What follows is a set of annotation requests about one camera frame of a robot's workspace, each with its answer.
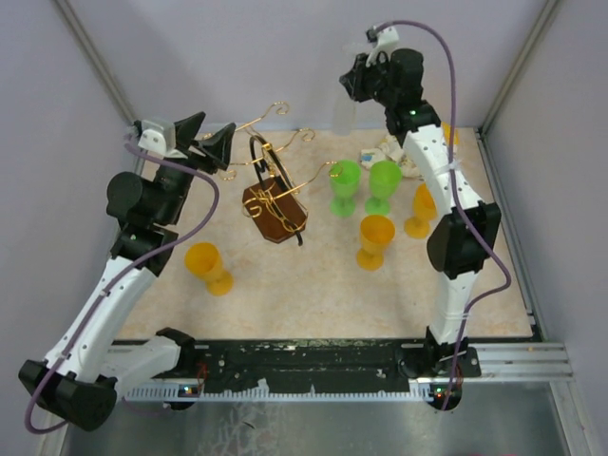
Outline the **green wine glass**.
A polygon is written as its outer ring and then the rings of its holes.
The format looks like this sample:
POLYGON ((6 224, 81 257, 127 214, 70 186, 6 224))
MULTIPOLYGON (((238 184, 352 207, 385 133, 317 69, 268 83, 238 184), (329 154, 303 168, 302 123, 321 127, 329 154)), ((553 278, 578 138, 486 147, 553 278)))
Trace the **green wine glass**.
POLYGON ((370 169, 370 197, 365 202, 368 215, 386 216, 390 212, 390 197, 395 193, 403 176, 393 161, 378 161, 370 169))
POLYGON ((354 196, 357 193, 361 168, 356 161, 341 160, 330 169, 330 185, 333 198, 331 212, 341 218, 350 217, 355 210, 354 196))

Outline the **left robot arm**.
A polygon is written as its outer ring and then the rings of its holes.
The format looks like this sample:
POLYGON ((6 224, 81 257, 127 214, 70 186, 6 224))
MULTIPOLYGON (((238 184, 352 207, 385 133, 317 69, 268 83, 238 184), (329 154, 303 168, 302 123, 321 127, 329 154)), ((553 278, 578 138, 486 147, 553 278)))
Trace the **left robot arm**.
POLYGON ((35 408, 60 418, 53 432, 72 424, 91 431, 137 386, 159 374, 191 374, 198 364, 194 340, 162 329, 133 352, 109 349, 144 292, 159 278, 175 247, 197 234, 219 205, 213 174, 227 170, 237 131, 228 123, 200 140, 198 112, 174 123, 137 120, 125 149, 158 166, 153 179, 116 174, 106 187, 106 212, 119 223, 102 276, 69 329, 41 361, 28 360, 18 378, 30 400, 24 424, 32 434, 35 408))

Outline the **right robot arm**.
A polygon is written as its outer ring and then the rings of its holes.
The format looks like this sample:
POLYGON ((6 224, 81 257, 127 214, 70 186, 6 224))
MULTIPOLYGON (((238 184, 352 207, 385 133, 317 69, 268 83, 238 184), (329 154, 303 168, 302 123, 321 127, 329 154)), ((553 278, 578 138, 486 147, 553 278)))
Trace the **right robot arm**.
POLYGON ((402 361, 410 377, 447 375, 466 353, 460 327, 502 216, 497 204, 484 202, 471 188, 449 153, 440 118, 423 98, 423 72, 420 52, 398 48, 357 54, 339 78, 351 100, 383 106, 388 132, 418 167, 440 218, 427 240, 428 259, 438 274, 435 314, 422 349, 402 361))

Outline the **clear wine glass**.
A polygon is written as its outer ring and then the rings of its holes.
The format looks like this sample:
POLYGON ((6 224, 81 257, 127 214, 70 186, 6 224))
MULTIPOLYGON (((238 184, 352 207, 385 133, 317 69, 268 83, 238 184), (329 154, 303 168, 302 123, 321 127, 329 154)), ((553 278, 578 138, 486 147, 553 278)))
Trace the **clear wine glass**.
MULTIPOLYGON (((368 44, 363 42, 348 42, 341 47, 338 60, 338 76, 346 73, 353 65, 355 57, 359 53, 367 53, 370 50, 368 44)), ((333 107, 332 132, 338 136, 348 136, 356 121, 357 103, 352 101, 346 89, 338 84, 335 103, 333 107)))

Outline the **green wine glass front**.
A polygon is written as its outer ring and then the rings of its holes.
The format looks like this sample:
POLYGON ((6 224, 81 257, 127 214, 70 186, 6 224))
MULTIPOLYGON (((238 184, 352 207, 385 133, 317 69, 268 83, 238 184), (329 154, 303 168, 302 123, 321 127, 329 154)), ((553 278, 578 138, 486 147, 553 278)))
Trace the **green wine glass front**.
POLYGON ((341 218, 350 217, 355 210, 354 196, 357 193, 361 168, 356 161, 341 160, 330 169, 330 185, 333 198, 331 212, 341 218))

